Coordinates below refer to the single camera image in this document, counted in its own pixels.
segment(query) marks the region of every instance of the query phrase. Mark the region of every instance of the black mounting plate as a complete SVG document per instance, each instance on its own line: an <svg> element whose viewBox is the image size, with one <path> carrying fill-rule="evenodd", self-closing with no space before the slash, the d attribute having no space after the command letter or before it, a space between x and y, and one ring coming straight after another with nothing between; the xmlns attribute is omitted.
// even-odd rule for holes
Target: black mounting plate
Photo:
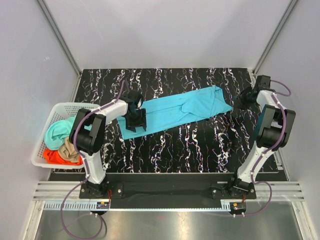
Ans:
<svg viewBox="0 0 320 240"><path fill-rule="evenodd" d="M122 182L109 182L107 186L108 190L112 192L112 199L121 199L124 192L124 184ZM99 194L92 190L86 184L82 184L79 194L80 199L105 199L109 198L108 192L105 194Z"/></svg>
<svg viewBox="0 0 320 240"><path fill-rule="evenodd" d="M216 183L211 184L211 192L212 198L215 200L224 200L224 199L234 199L234 200L242 200L243 196L239 197L231 197L227 192L226 184ZM255 187L252 188L253 192L249 191L245 198L246 199L257 199Z"/></svg>

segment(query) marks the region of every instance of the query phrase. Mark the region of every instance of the folded cloth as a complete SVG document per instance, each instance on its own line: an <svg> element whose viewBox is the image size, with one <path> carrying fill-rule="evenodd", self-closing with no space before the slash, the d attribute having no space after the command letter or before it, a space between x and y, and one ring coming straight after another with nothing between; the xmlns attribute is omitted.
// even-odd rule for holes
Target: folded cloth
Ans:
<svg viewBox="0 0 320 240"><path fill-rule="evenodd" d="M64 139L64 144L58 149L58 153L63 160L72 163L79 162L80 155L76 152L74 145L69 141L68 136Z"/></svg>
<svg viewBox="0 0 320 240"><path fill-rule="evenodd" d="M152 99L145 101L141 107L146 110L146 131L142 127L137 127L136 132L127 130L125 118L117 118L124 140L208 119L233 110L226 104L223 91L217 86Z"/></svg>
<svg viewBox="0 0 320 240"><path fill-rule="evenodd" d="M64 144L65 138L70 135L75 119L76 116L72 116L68 119L56 121L48 128L44 135L44 143L48 149L58 150ZM91 126L85 126L84 128L91 130Z"/></svg>
<svg viewBox="0 0 320 240"><path fill-rule="evenodd" d="M75 165L75 166L79 166L83 164L82 158L80 156L79 156L78 162L66 161L60 157L57 150L52 151L48 148L44 150L43 156L49 164Z"/></svg>

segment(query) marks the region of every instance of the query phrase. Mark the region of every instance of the cable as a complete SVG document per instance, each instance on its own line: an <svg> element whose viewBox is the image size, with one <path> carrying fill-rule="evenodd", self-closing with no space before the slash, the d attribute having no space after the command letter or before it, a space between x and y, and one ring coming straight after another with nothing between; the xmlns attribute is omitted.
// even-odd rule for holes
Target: cable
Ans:
<svg viewBox="0 0 320 240"><path fill-rule="evenodd" d="M72 225L75 224L77 221L79 221L79 219L81 219L81 218L83 218L83 217L86 217L86 216L89 216L89 215L92 215L92 213L89 212L89 213L83 214L83 215L81 215L81 216L78 216L78 217L77 217L76 219L74 219L72 222L68 223L68 224L66 225L66 227L68 228L68 227L72 226ZM107 235L108 229L107 229L106 221L105 221L103 218L102 218L102 221L103 221L103 225L104 225L104 229L105 229L105 232L104 232L103 237L105 237L105 236ZM65 230L64 228L55 230L54 227L52 227L51 218L48 219L48 225L49 225L50 230L51 230L52 232L55 232L55 233L59 233L59 232Z"/></svg>
<svg viewBox="0 0 320 240"><path fill-rule="evenodd" d="M75 238L75 239L78 239L78 240L93 240L95 239L102 231L102 227L103 227L103 222L104 222L104 219L98 215L98 214L95 214L96 217L98 217L100 219L100 229L99 231L96 233L96 235L92 236L92 237L89 237L89 238L83 238L83 237L77 237L75 235L73 235L71 232L69 232L69 230L67 229L67 226L65 225L65 222L64 222L64 218L63 218L63 208L65 206L65 202L67 200L67 198L69 197L69 195L79 186L81 186L82 184L84 184L85 182L87 182L89 179L89 176L82 182L78 183L75 187L73 187L69 192L68 194L64 197L63 201L62 201L62 204L61 204L61 207L60 207L60 219L61 219L61 224L62 224L62 227L63 229L66 231L66 233L72 237L72 238Z"/></svg>
<svg viewBox="0 0 320 240"><path fill-rule="evenodd" d="M255 172L255 169L256 169L257 165L259 164L259 162L260 162L261 159L263 158L263 156L264 156L266 153L268 153L269 151L272 151L274 148L276 148L276 147L280 144L280 142L282 141L282 139L283 139L283 137L284 137L284 135L285 135L285 130L286 130L286 126L287 126L287 117L286 117L286 113L285 113L284 108L282 107L282 105L280 104L280 102L277 100L277 98L275 97L275 95L276 95L276 94L279 94L279 95L282 95L282 96L285 96L285 97L289 97L289 96L292 94L292 92L291 92L291 90L289 89L289 87L287 87L284 83L279 82L279 81L276 81L276 80L271 80L271 81L272 81L272 82L275 82L275 83L278 83L278 84L280 84L280 85L282 85L282 86L284 86L284 87L288 90L288 92L289 92L288 94L281 93L281 92L274 92L274 93L271 94L271 98L273 99L274 103L275 103L275 104L280 108L280 110L281 110L282 119L283 119L281 134L280 134L279 139L276 141L276 143L275 143L273 146L271 146L270 148L268 148L267 150L265 150L265 151L263 152L263 155L261 155L261 156L258 158L258 160L255 162L255 164L253 165L252 170L251 170L251 181L252 181L252 183L253 183L254 185L256 185L256 184L266 184L266 185L269 187L270 196L269 196L269 199L268 199L266 205L265 205L263 208L261 208L259 211L254 212L254 213L243 214L243 215L233 215L234 218L235 218L235 217L244 217L244 216L249 217L249 216L255 216L255 215L260 214L261 212L263 212L263 211L269 206L269 204L270 204L270 202L271 202L271 199L272 199L272 187L271 187L270 183L268 183L267 181L257 181L257 182L255 182L255 180L254 180L254 172ZM213 215L214 215L214 216L219 216L219 217L226 217L226 215L221 215L221 214L213 214Z"/></svg>
<svg viewBox="0 0 320 240"><path fill-rule="evenodd" d="M289 92L289 94L285 94L285 93L282 93L282 92L276 92L276 94L279 94L279 95L282 95L282 96L285 96L285 97L291 96L292 92L291 92L290 88L287 85L285 85L284 83L282 83L280 81L276 81L276 80L271 80L271 82L274 82L274 83L277 83L277 84L280 84L280 85L284 86Z"/></svg>
<svg viewBox="0 0 320 240"><path fill-rule="evenodd" d="M241 203L244 203L246 201L247 195L243 194L243 199L241 201Z"/></svg>
<svg viewBox="0 0 320 240"><path fill-rule="evenodd" d="M86 115L86 116L80 121L80 123L79 123L78 126L76 127L76 130L75 130L75 133L74 133L74 137L73 137L74 149L75 149L75 151L76 151L78 154L80 154L80 156L83 158L83 162L84 162L84 164L85 164L85 168L86 168L86 170L87 170L87 173L86 173L86 179L85 179L84 181L80 182L79 184L77 184L74 188L72 188L72 189L68 192L68 194L65 196L65 198L63 199L62 204L61 204L61 207L60 207L60 219L61 219L62 227L63 227L63 229L65 230L65 232L66 232L70 237L75 238L75 239L78 239L78 240L93 240L93 239L95 239L95 238L101 233L103 224L104 224L105 228L107 229L107 224L105 223L105 220L104 220L100 215L98 215L97 213L95 214L95 217L98 217L98 218L100 219L100 223L101 223L100 229L99 229L99 231L98 231L94 236L89 237L89 238L82 238L82 237L77 237L77 236L73 235L71 232L69 232L69 230L67 229L67 226L66 226L66 224L65 224L65 222L64 222L64 218L63 218L63 208L64 208L64 206L65 206L65 202L66 202L67 198L69 197L69 195L70 195L77 187L81 186L82 184L86 183L86 182L89 180L89 178L90 178L90 173L91 173L91 172L90 172L90 169L89 169L89 166L88 166L88 163L87 163L87 160L86 160L86 156L85 156L84 154L82 154L82 153L78 150L78 148L77 148L77 143L76 143L76 141L77 141L78 132L79 132L81 126L85 123L85 121L86 121L91 115L93 115L93 114L95 114L95 113L97 113L97 112L100 112L101 110L104 110L104 109L110 107L111 105L115 104L115 103L120 99L120 97L121 97L121 95L122 95L122 93L123 93L124 84L126 84L127 89L130 90L127 81L126 81L126 80L123 80L122 83L121 83L120 91L119 91L118 96L116 97L115 101L109 102L109 103L101 106L100 108L91 111L88 115ZM109 207L110 207L110 199L111 199L110 197L112 196L112 192L110 192L110 194L109 194ZM87 214L84 214L84 215L82 215L81 217L78 217L77 220L79 220L80 218L82 218L82 217L84 217L84 216L87 216Z"/></svg>

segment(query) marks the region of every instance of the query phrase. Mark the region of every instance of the black and white marble pattern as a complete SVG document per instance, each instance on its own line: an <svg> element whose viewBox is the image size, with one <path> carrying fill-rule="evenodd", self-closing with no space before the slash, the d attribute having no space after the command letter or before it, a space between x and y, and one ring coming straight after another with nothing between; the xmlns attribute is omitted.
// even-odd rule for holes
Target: black and white marble pattern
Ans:
<svg viewBox="0 0 320 240"><path fill-rule="evenodd" d="M216 85L231 106L232 97L251 84L246 68L85 69L75 101L102 106L115 98L123 79L146 101ZM103 167L109 173L234 172L253 145L259 112L256 105L128 140L114 120L106 127ZM262 171L278 171L273 156Z"/></svg>

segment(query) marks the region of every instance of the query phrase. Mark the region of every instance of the beige cloth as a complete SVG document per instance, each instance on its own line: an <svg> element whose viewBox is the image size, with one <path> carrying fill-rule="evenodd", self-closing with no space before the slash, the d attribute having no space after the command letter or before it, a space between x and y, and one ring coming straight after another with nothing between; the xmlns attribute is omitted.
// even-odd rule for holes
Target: beige cloth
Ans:
<svg viewBox="0 0 320 240"><path fill-rule="evenodd" d="M58 149L58 153L63 160L72 163L79 162L79 153L76 152L74 145L69 141L69 137L64 139L64 144Z"/></svg>

